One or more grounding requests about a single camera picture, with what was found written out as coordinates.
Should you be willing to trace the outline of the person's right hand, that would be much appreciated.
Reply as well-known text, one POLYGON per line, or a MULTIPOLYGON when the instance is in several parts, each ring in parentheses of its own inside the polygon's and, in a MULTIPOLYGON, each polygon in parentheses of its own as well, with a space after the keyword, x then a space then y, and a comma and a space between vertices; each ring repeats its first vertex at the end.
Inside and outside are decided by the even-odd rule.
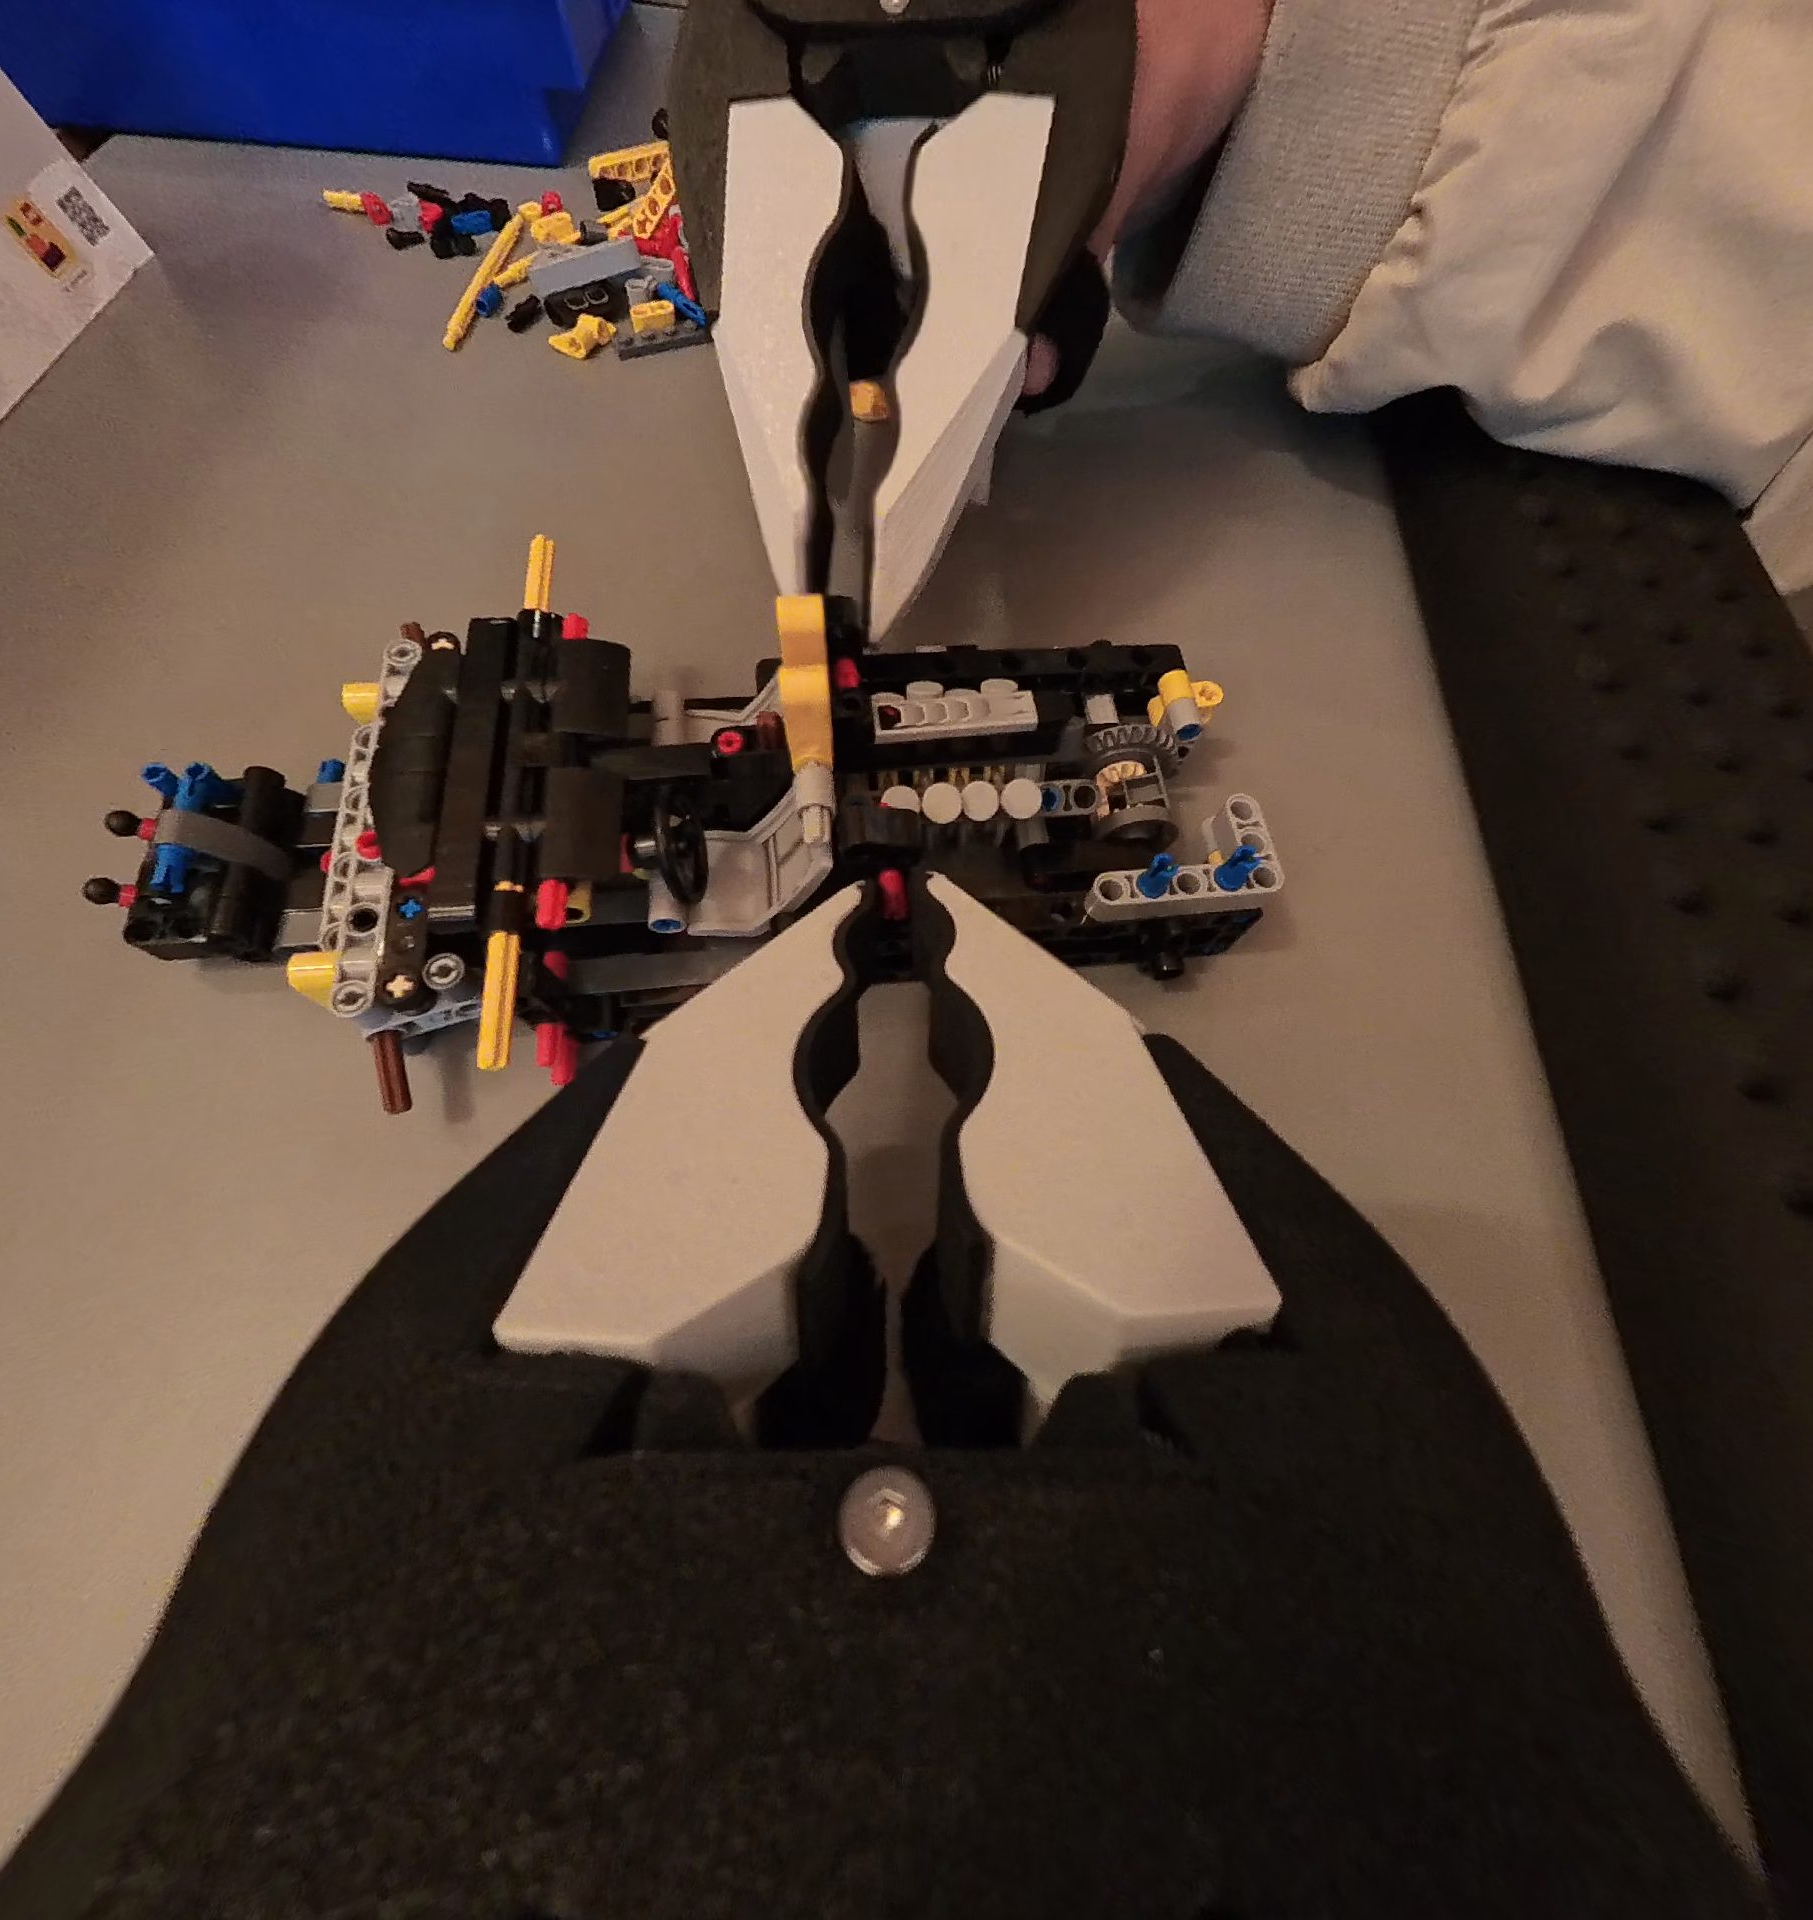
POLYGON ((1194 170, 1208 170, 1231 115, 1256 84, 1275 3, 1136 3, 1136 73, 1129 137, 1120 181, 1096 227, 1091 246, 1108 266, 1116 302, 1136 331, 1150 331, 1159 293, 1154 271, 1121 258, 1147 258, 1138 235, 1170 219, 1194 170))

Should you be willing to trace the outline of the blue plastic bin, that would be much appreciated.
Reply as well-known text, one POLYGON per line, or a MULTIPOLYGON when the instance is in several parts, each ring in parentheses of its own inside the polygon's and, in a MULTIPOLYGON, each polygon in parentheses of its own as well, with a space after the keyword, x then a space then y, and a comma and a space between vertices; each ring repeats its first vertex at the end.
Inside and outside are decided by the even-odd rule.
POLYGON ((557 162, 628 3, 0 3, 51 125, 557 162))

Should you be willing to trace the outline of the person's right forearm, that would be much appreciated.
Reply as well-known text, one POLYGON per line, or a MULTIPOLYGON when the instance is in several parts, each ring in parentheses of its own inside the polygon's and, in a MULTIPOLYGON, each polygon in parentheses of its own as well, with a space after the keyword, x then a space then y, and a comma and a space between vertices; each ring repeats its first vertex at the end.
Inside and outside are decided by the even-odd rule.
POLYGON ((1275 3, 1147 266, 1307 410, 1755 500, 1813 432, 1813 3, 1275 3))

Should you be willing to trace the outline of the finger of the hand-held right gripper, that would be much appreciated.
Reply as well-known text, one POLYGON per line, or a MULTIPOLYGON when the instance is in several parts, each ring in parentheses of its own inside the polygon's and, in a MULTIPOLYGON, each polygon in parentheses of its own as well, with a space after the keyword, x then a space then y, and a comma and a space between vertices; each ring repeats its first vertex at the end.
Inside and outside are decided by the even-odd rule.
POLYGON ((911 293, 893 370, 895 455, 875 493, 872 637, 911 604, 968 501, 986 500, 1029 336, 1020 290, 1053 98, 987 92, 951 120, 851 127, 869 201, 911 293))
POLYGON ((818 395, 809 285, 843 200, 848 157, 794 96, 731 106, 711 340, 777 594, 815 592, 815 471, 802 443, 818 395))

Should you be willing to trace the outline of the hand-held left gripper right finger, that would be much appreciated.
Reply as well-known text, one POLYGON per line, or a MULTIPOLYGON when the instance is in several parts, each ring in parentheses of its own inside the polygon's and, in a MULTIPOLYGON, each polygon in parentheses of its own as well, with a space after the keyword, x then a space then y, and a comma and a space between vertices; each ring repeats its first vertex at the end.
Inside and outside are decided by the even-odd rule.
POLYGON ((955 1097, 903 1304, 919 1435, 1014 1446, 1075 1376, 1266 1332, 1278 1282, 1136 1021, 951 878, 911 930, 955 1097))

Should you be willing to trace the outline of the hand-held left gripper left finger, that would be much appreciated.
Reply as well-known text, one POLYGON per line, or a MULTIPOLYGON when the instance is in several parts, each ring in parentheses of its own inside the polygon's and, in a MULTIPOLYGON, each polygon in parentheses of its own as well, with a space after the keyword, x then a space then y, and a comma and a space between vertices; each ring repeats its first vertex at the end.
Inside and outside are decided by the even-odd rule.
POLYGON ((494 1324, 504 1347, 711 1378, 765 1446, 872 1435, 889 1310, 825 1107, 859 1065, 879 930, 843 887, 637 1043, 494 1324))

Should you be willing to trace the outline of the grey desk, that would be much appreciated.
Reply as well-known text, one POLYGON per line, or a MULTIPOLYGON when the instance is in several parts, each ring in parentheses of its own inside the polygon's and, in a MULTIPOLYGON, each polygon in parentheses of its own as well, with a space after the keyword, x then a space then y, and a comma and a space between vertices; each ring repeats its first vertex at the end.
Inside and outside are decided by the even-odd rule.
MULTIPOLYGON (((564 363, 441 325, 461 269, 325 186, 530 170, 115 137, 152 244, 0 425, 0 1860, 143 1660, 255 1422, 361 1273, 544 1103, 365 1047, 272 969, 152 964, 88 878, 144 760, 340 754, 398 628, 511 607, 528 541, 637 667, 736 684, 772 579, 711 352, 564 363)), ((1174 637, 1229 681, 1191 784, 1266 804, 1283 902, 1177 1034, 1401 1247, 1503 1388, 1622 1659, 1738 1840, 1738 1762, 1569 1184, 1397 520, 1357 418, 1121 331, 1014 418, 903 642, 1174 637)))

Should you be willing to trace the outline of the pile of toy building pieces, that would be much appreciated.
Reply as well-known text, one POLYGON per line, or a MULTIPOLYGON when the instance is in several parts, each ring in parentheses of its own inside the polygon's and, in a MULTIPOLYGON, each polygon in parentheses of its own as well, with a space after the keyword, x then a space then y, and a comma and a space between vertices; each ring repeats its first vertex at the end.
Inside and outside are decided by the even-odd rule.
POLYGON ((494 325, 542 334, 572 363, 656 357, 709 340, 669 127, 656 110, 644 142, 595 150, 578 178, 520 200, 405 178, 396 193, 328 186, 320 201, 396 254, 464 271, 441 334, 448 353, 494 325))

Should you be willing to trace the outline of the black toy car chassis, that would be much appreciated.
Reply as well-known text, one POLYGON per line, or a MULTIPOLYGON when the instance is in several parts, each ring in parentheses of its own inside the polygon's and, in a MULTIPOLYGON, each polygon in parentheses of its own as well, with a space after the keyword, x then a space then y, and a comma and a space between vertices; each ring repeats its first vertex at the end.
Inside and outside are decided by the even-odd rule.
POLYGON ((848 884, 898 925, 911 873, 947 869, 1065 964, 1158 979, 1283 887, 1256 799, 1182 828, 1222 684, 1177 642, 889 654, 843 598, 783 598, 750 692, 637 696, 631 648, 554 607, 547 536, 522 594, 464 634, 405 621, 309 782, 152 760, 152 800, 104 814, 139 865, 84 899, 135 954, 278 964, 405 1115, 433 1034, 504 1070, 530 1031, 564 1087, 848 884))

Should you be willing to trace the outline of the instruction booklet yellow car cover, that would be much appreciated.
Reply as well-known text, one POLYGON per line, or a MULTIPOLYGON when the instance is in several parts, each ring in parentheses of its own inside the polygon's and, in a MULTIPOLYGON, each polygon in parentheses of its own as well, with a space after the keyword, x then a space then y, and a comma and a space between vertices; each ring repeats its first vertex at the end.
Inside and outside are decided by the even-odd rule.
POLYGON ((0 68, 0 418, 152 262, 0 68))

